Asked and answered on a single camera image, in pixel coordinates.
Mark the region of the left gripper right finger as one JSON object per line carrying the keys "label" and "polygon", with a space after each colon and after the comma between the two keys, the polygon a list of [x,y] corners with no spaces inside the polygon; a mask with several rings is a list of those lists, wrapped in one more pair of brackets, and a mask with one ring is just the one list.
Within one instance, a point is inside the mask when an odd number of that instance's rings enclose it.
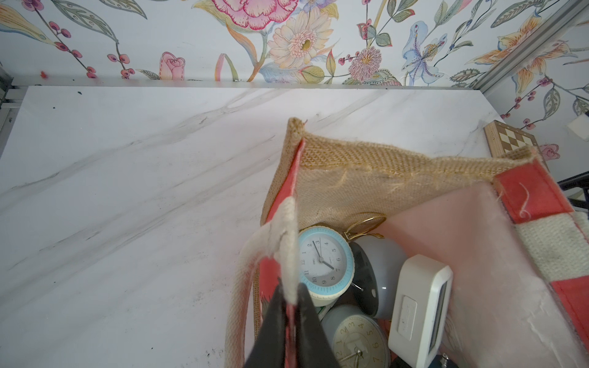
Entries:
{"label": "left gripper right finger", "polygon": [[294,314],[295,357],[300,368],[339,368],[305,284],[298,285]]}

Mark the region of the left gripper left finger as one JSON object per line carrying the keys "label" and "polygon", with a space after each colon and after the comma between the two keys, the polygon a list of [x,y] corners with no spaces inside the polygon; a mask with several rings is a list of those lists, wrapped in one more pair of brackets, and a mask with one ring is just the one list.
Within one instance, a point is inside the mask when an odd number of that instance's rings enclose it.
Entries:
{"label": "left gripper left finger", "polygon": [[259,335],[244,368],[283,368],[285,366],[287,304],[281,283],[268,305]]}

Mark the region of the small white digital clock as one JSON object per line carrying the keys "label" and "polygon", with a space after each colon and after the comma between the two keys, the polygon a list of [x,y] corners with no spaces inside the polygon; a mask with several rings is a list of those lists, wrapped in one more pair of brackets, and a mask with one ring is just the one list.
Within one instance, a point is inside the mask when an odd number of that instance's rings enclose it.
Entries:
{"label": "small white digital clock", "polygon": [[411,367],[428,367],[438,354],[452,281],[449,265],[424,255],[401,268],[388,347]]}

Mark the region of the burlap canvas bag red trim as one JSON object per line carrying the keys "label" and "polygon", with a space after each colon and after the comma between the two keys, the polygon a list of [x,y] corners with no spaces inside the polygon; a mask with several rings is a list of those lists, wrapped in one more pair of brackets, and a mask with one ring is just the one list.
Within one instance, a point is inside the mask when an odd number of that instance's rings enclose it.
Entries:
{"label": "burlap canvas bag red trim", "polygon": [[443,338],[428,367],[588,365],[588,218],[536,149],[430,158],[315,136],[292,118],[260,228],[236,266],[227,367],[244,366],[279,283],[284,367],[297,367],[298,235],[323,225],[345,237],[360,213],[385,214],[374,231],[408,259],[424,255],[452,269]]}

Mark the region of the light blue twin-bell clock back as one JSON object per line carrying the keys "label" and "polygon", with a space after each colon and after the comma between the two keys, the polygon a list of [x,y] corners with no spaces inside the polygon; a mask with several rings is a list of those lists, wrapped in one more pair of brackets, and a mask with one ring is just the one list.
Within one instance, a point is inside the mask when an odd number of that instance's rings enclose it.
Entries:
{"label": "light blue twin-bell clock back", "polygon": [[325,307],[352,285],[355,260],[342,234],[323,225],[303,229],[298,235],[300,282],[308,288],[316,308]]}

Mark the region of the grey round alarm clock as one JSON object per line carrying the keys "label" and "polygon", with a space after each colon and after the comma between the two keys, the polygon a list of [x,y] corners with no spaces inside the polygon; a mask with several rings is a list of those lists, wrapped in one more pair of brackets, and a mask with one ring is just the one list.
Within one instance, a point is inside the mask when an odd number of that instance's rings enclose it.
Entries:
{"label": "grey round alarm clock", "polygon": [[354,256],[354,298],[365,314],[382,320],[393,314],[400,271],[408,259],[400,245],[374,231],[386,220],[385,214],[360,213],[345,230]]}

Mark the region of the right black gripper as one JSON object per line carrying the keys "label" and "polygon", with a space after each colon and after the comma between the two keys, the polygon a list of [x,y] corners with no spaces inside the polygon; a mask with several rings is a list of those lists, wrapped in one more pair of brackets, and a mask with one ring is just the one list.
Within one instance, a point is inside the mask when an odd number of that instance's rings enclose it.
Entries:
{"label": "right black gripper", "polygon": [[588,211],[588,177],[589,172],[584,172],[558,182],[558,185],[563,192],[568,190],[579,190],[582,197],[573,198],[571,196],[568,197],[568,200],[574,208],[586,212]]}

